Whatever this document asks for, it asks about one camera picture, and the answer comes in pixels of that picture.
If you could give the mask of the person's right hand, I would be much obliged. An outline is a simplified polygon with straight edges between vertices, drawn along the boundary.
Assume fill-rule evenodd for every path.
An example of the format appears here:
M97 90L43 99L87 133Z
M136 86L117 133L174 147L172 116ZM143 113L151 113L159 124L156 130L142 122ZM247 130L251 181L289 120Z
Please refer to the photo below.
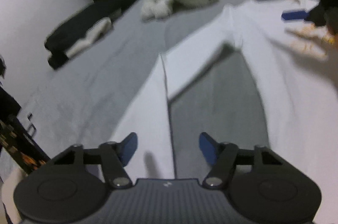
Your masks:
M289 46L298 54L321 61L332 54L337 56L337 35L333 35L326 26L288 27L285 32L293 38Z

